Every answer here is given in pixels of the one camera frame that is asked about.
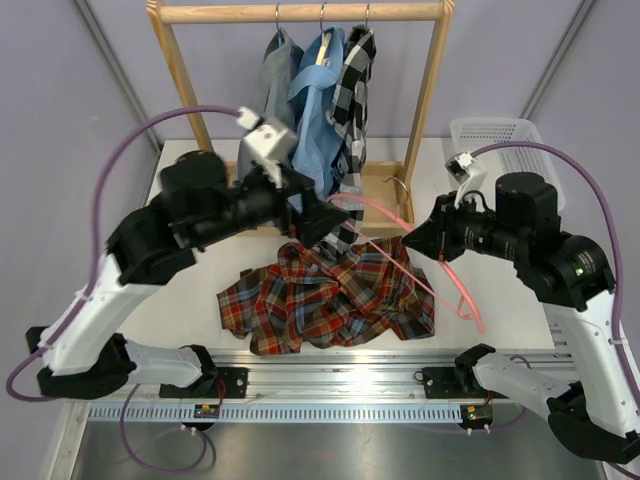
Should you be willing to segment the red plaid shirt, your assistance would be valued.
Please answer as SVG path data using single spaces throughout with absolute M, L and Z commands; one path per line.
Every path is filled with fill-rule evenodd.
M 356 245 L 331 260 L 298 243 L 271 265 L 241 273 L 217 295 L 221 326 L 258 356 L 355 347 L 387 331 L 401 341 L 435 334 L 434 297 L 400 238 Z

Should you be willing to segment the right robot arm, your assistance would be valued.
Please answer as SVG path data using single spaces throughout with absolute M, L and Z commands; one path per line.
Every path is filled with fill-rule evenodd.
M 478 344 L 459 354 L 454 384 L 466 396 L 492 391 L 546 420 L 556 439 L 585 459 L 626 465 L 639 455 L 639 415 L 614 350 L 615 280 L 593 240 L 562 231 L 557 191 L 531 172 L 495 184 L 495 207 L 437 197 L 429 218 L 402 243 L 450 262 L 467 251 L 513 264 L 517 278 L 556 321 L 579 375 L 564 382 Z

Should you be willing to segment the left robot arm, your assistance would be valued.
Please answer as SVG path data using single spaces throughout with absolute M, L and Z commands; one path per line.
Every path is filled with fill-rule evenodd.
M 346 211 L 319 200 L 313 182 L 287 167 L 276 186 L 260 166 L 230 185 L 214 152 L 190 151 L 160 172 L 160 192 L 128 214 L 109 236 L 90 291 L 69 311 L 60 336 L 52 328 L 26 333 L 31 350 L 44 349 L 37 383 L 45 399 L 95 400 L 125 385 L 157 385 L 163 398 L 217 397 L 218 368 L 206 347 L 145 346 L 120 326 L 196 255 L 222 240 L 272 222 L 304 247 L 344 223 Z

